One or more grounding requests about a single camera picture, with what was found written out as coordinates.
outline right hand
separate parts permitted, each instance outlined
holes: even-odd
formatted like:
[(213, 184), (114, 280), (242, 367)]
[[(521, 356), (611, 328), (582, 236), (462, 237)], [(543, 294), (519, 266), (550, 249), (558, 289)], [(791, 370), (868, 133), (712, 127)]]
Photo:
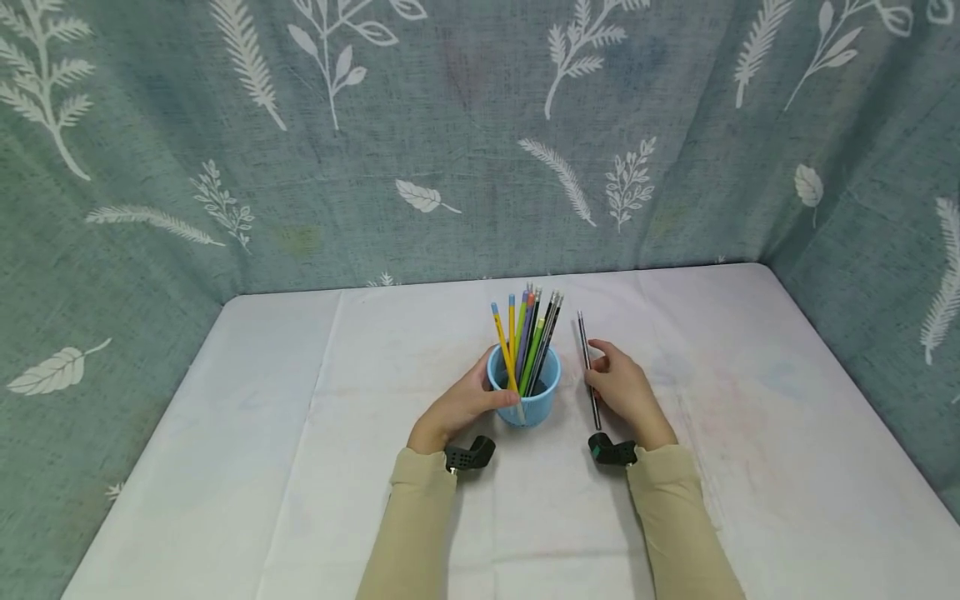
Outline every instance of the right hand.
[(677, 435), (640, 365), (610, 342), (589, 340), (588, 343), (605, 356), (590, 363), (584, 379), (611, 410), (630, 424), (637, 443), (647, 450), (676, 444)]

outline left hand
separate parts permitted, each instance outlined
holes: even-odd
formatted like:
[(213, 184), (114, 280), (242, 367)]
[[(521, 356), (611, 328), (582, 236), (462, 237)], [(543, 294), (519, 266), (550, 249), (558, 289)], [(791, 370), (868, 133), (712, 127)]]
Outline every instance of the left hand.
[(494, 348), (491, 346), (484, 352), (477, 364), (426, 409), (410, 432), (408, 448), (418, 454), (440, 452), (480, 415), (520, 402), (516, 392), (490, 391), (487, 359)]

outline yellow pencil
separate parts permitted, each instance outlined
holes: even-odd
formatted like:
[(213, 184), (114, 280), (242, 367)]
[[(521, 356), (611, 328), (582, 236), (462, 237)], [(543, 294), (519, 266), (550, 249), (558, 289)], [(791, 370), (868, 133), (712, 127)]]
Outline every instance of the yellow pencil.
[(510, 322), (507, 323), (507, 347), (510, 348), (511, 354), (516, 354), (516, 349), (514, 348), (514, 304), (516, 304), (516, 297), (510, 295)]
[(507, 364), (507, 376), (510, 378), (510, 389), (519, 394), (516, 386), (516, 374), (514, 373), (514, 358), (510, 353), (510, 347), (507, 346), (507, 340), (503, 337), (503, 325), (500, 324), (500, 311), (496, 308), (496, 302), (490, 305), (493, 309), (493, 322), (496, 324), (496, 334), (500, 336), (500, 351), (503, 352), (503, 362)]

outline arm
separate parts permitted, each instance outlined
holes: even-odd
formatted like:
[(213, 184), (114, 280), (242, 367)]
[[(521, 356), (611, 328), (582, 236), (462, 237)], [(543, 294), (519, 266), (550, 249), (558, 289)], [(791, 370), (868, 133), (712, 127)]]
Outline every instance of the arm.
[(367, 561), (357, 600), (438, 600), (457, 477), (446, 470), (444, 448), (487, 411), (513, 406), (520, 396), (490, 391), (487, 350), (414, 425), (396, 457), (387, 510)]
[(646, 374), (610, 342), (590, 345), (605, 356), (592, 362), (587, 383), (636, 433), (637, 462), (627, 468), (627, 480), (657, 600), (743, 600), (704, 506), (693, 457), (678, 445)]
[(442, 452), (403, 448), (396, 457), (387, 510), (380, 523), (357, 600), (441, 597), (446, 524), (457, 477)]

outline white leaf print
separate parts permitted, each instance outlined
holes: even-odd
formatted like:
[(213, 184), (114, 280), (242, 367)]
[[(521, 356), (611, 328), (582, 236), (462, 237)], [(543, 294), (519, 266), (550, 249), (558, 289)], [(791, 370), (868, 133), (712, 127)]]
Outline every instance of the white leaf print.
[(334, 81), (340, 81), (343, 79), (347, 73), (350, 72), (350, 65), (353, 63), (353, 46), (347, 44), (347, 47), (344, 48), (344, 51), (340, 53), (340, 58), (337, 59), (337, 73), (334, 76)]
[(920, 344), (924, 347), (927, 365), (933, 364), (933, 350), (943, 343), (960, 310), (960, 208), (957, 202), (938, 198), (937, 216), (947, 248), (947, 270), (921, 327)]
[(84, 358), (106, 348), (112, 340), (107, 338), (100, 346), (86, 352), (80, 352), (73, 347), (64, 348), (39, 365), (24, 371), (7, 384), (7, 389), (15, 394), (34, 396), (50, 394), (80, 383), (84, 378)]
[(833, 24), (833, 5), (830, 0), (826, 0), (820, 7), (820, 15), (817, 17), (817, 25), (820, 27), (820, 37), (823, 37), (830, 31), (830, 25)]
[(860, 31), (863, 30), (862, 27), (858, 27), (847, 33), (832, 45), (830, 43), (836, 35), (840, 33), (840, 30), (843, 29), (844, 24), (850, 16), (870, 8), (877, 11), (884, 26), (894, 35), (901, 37), (910, 35), (913, 27), (913, 12), (909, 7), (885, 7), (879, 0), (853, 0), (852, 2), (851, 0), (844, 0), (843, 12), (840, 13), (839, 18), (834, 19), (833, 5), (827, 0), (820, 7), (820, 15), (818, 17), (820, 42), (817, 44), (817, 50), (814, 52), (810, 65), (806, 68), (804, 75), (800, 78), (793, 93), (790, 94), (790, 99), (787, 100), (786, 106), (783, 107), (784, 111), (790, 109), (790, 105), (793, 104), (794, 98), (797, 97), (797, 93), (800, 92), (800, 88), (804, 85), (807, 78), (821, 69), (843, 66), (856, 57), (856, 50), (847, 50), (846, 48), (853, 42), (857, 35), (859, 35)]
[(885, 7), (877, 5), (880, 19), (894, 36), (910, 37), (913, 31), (913, 11), (906, 7)]
[(191, 242), (223, 246), (222, 243), (214, 240), (203, 231), (187, 225), (177, 217), (172, 217), (165, 212), (150, 208), (149, 206), (130, 206), (128, 204), (101, 206), (87, 214), (84, 220), (87, 223), (97, 224), (146, 223), (155, 228), (166, 229), (174, 235), (178, 235)]
[(623, 41), (627, 37), (623, 28), (605, 27), (604, 21), (616, 7), (621, 7), (624, 11), (631, 11), (639, 8), (640, 4), (644, 7), (650, 6), (649, 0), (603, 0), (603, 10), (600, 11), (596, 19), (592, 19), (589, 0), (577, 0), (574, 5), (574, 20), (566, 26), (566, 37), (570, 42), (568, 51), (566, 40), (562, 34), (563, 27), (557, 24), (550, 27), (550, 35), (548, 36), (550, 59), (557, 65), (557, 75), (550, 85), (550, 90), (546, 94), (546, 102), (543, 104), (543, 114), (547, 121), (550, 120), (550, 109), (553, 106), (554, 95), (556, 95), (560, 81), (564, 77), (581, 77), (596, 72), (603, 66), (603, 59), (599, 57), (586, 57), (574, 62), (577, 52), (587, 43), (593, 44), (594, 47), (600, 47)]
[(394, 281), (394, 278), (384, 271), (380, 274), (380, 279), (377, 281), (367, 281), (367, 287), (387, 287), (390, 285), (402, 285), (399, 281)]
[(290, 37), (292, 37), (297, 45), (303, 49), (303, 52), (307, 53), (314, 59), (318, 58), (317, 54), (319, 51), (317, 50), (317, 44), (314, 43), (313, 38), (310, 37), (310, 34), (296, 25), (287, 25), (287, 30), (290, 32)]
[(607, 173), (607, 180), (612, 181), (607, 184), (607, 202), (612, 209), (610, 215), (616, 221), (617, 233), (620, 232), (620, 226), (631, 220), (633, 215), (629, 211), (643, 208), (654, 192), (653, 185), (642, 185), (650, 180), (647, 168), (642, 165), (656, 150), (656, 143), (656, 137), (651, 137), (649, 141), (644, 139), (640, 142), (639, 155), (628, 152), (623, 159), (620, 156), (613, 158), (614, 169)]
[(824, 54), (824, 57), (822, 58), (822, 60), (832, 59), (833, 57), (840, 54), (840, 51), (846, 48), (847, 46), (849, 46), (851, 42), (853, 42), (856, 39), (856, 37), (860, 35), (860, 32), (862, 31), (863, 31), (862, 27), (857, 27), (856, 29), (850, 31), (845, 36), (838, 39), (835, 44), (830, 46), (830, 49), (827, 50), (827, 52)]
[(385, 25), (376, 21), (364, 21), (355, 25), (353, 29), (367, 41), (377, 46), (393, 46), (400, 41)]
[[(333, 129), (340, 130), (340, 123), (337, 120), (337, 108), (335, 98), (337, 93), (348, 85), (357, 85), (364, 81), (367, 76), (366, 67), (357, 66), (350, 69), (353, 59), (353, 48), (349, 46), (344, 48), (338, 55), (331, 46), (331, 37), (340, 27), (346, 26), (356, 33), (360, 34), (365, 40), (377, 46), (392, 46), (399, 43), (399, 40), (382, 23), (376, 21), (364, 21), (362, 23), (353, 22), (353, 17), (362, 9), (367, 7), (372, 0), (360, 0), (351, 2), (351, 0), (338, 0), (337, 11), (330, 15), (327, 20), (326, 0), (317, 0), (317, 6), (320, 7), (320, 22), (317, 21), (310, 5), (311, 0), (293, 0), (300, 13), (306, 17), (316, 31), (316, 39), (323, 47), (321, 53), (318, 43), (314, 41), (306, 31), (296, 25), (287, 25), (290, 36), (297, 45), (313, 57), (320, 69), (321, 75), (326, 83), (326, 100), (330, 105), (330, 117), (333, 120)], [(420, 4), (420, 0), (390, 0), (394, 10), (408, 21), (417, 21), (427, 17), (426, 11)], [(333, 67), (330, 64), (330, 57), (336, 56), (337, 63)]]
[(211, 0), (210, 14), (224, 34), (227, 52), (240, 74), (240, 83), (253, 98), (253, 103), (264, 107), (274, 117), (276, 126), (287, 131), (287, 126), (276, 112), (276, 93), (270, 83), (270, 68), (260, 55), (260, 42), (253, 17), (243, 0)]
[(81, 115), (93, 103), (85, 95), (80, 95), (68, 99), (75, 104), (67, 105), (68, 101), (65, 101), (57, 108), (51, 91), (55, 85), (70, 86), (92, 73), (94, 67), (85, 60), (68, 59), (54, 63), (47, 43), (54, 37), (70, 42), (93, 32), (76, 17), (50, 16), (48, 13), (62, 10), (61, 0), (22, 0), (22, 4), (26, 18), (6, 4), (0, 4), (0, 23), (35, 46), (39, 63), (35, 63), (15, 44), (0, 37), (0, 60), (12, 68), (13, 83), (19, 87), (17, 89), (7, 82), (0, 82), (0, 102), (11, 106), (28, 121), (43, 125), (53, 138), (67, 168), (80, 179), (90, 181), (90, 176), (80, 168), (63, 143), (62, 129), (77, 125)]
[(953, 0), (926, 0), (926, 20), (934, 25), (951, 25), (955, 12)]
[(584, 195), (584, 190), (581, 189), (580, 182), (577, 181), (577, 176), (573, 173), (570, 165), (554, 150), (547, 148), (538, 141), (521, 139), (517, 143), (520, 145), (520, 148), (523, 148), (523, 150), (526, 150), (541, 160), (557, 174), (561, 185), (564, 187), (566, 196), (573, 205), (574, 212), (576, 212), (581, 219), (596, 227), (597, 224), (593, 223), (590, 219), (590, 207), (587, 205), (587, 197)]
[(408, 21), (419, 21), (426, 18), (426, 11), (417, 0), (390, 0), (397, 14)]
[(190, 182), (200, 192), (194, 195), (193, 199), (204, 205), (206, 212), (240, 242), (247, 254), (252, 254), (247, 248), (250, 236), (244, 233), (252, 228), (250, 221), (253, 220), (253, 215), (250, 214), (250, 207), (238, 208), (237, 199), (230, 196), (229, 190), (221, 189), (220, 170), (213, 159), (205, 162), (204, 172)]
[(847, 64), (848, 62), (850, 62), (851, 60), (853, 60), (853, 58), (854, 58), (855, 56), (856, 56), (856, 50), (846, 50), (846, 51), (844, 51), (844, 52), (841, 52), (840, 54), (838, 54), (838, 55), (835, 56), (834, 58), (832, 58), (832, 59), (828, 60), (827, 62), (825, 62), (825, 63), (824, 63), (824, 67), (825, 67), (825, 68), (831, 68), (831, 69), (832, 69), (832, 68), (836, 68), (836, 67), (838, 67), (838, 66), (843, 66), (843, 65)]
[(736, 89), (736, 107), (743, 106), (743, 94), (750, 79), (756, 75), (763, 57), (770, 51), (777, 30), (783, 18), (790, 12), (793, 0), (763, 0), (756, 21), (751, 28), (747, 41), (743, 42), (743, 51), (733, 70), (733, 80), (738, 83)]
[(110, 504), (113, 504), (114, 502), (116, 502), (117, 498), (120, 497), (120, 492), (123, 491), (124, 483), (125, 482), (121, 481), (116, 485), (107, 486), (107, 493), (105, 493), (104, 496), (107, 497), (107, 500), (109, 501)]
[(410, 203), (410, 206), (420, 212), (430, 212), (437, 206), (442, 206), (450, 212), (455, 212), (458, 215), (463, 214), (453, 206), (442, 202), (440, 192), (435, 189), (420, 187), (410, 181), (404, 180), (395, 180), (394, 183), (396, 185), (396, 191), (400, 194), (400, 198)]
[(347, 78), (344, 80), (344, 85), (357, 85), (367, 77), (367, 68), (358, 66), (347, 75)]
[(798, 164), (797, 171), (793, 175), (793, 184), (797, 188), (797, 195), (800, 196), (801, 202), (813, 208), (813, 226), (816, 228), (817, 205), (824, 198), (824, 184), (820, 181), (820, 176), (805, 164)]

